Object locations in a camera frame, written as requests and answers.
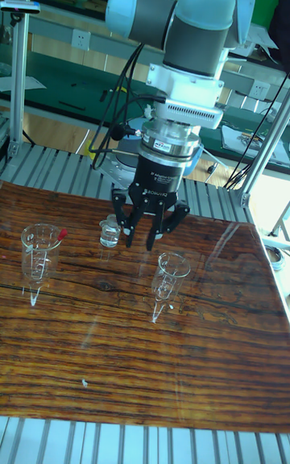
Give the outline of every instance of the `red dropper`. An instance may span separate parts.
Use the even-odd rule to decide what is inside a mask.
[[[57,240],[62,240],[64,237],[66,237],[68,234],[68,231],[67,230],[61,230],[59,236],[57,237]]]

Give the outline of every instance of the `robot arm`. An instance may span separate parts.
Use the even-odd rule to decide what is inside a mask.
[[[120,35],[164,51],[162,65],[151,64],[147,84],[164,103],[155,103],[155,117],[143,124],[139,161],[129,187],[133,210],[122,210],[126,197],[113,191],[118,222],[130,246],[141,216],[153,213],[147,249],[155,238],[172,231],[189,212],[177,202],[185,168],[200,145],[201,126],[215,129],[222,111],[223,64],[230,48],[244,43],[255,0],[109,0],[106,26]],[[164,218],[175,206],[174,213]]]

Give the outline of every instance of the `slotted metal base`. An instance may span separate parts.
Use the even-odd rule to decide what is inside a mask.
[[[91,168],[89,158],[41,146],[33,147],[29,143],[24,143],[20,152],[9,160],[0,178],[35,189],[108,201],[114,187],[107,173]],[[233,222],[253,222],[250,210],[239,204],[235,191],[228,192],[225,188],[183,179],[178,196],[187,201],[193,215]]]

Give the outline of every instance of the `wooden table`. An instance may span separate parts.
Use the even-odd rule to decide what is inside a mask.
[[[109,250],[98,223],[111,211],[2,183],[0,415],[289,432],[289,326],[255,228],[188,216],[150,253],[143,219],[131,249],[121,235]],[[33,222],[68,230],[37,297],[21,272]],[[166,250],[192,270],[152,323]]]

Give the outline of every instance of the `electrical outlet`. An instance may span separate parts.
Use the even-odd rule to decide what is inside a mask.
[[[72,47],[81,48],[83,51],[89,50],[90,32],[73,29]]]
[[[248,97],[257,99],[259,101],[264,101],[266,99],[267,93],[270,89],[269,83],[264,83],[263,81],[257,81],[255,79],[254,84],[251,87]]]

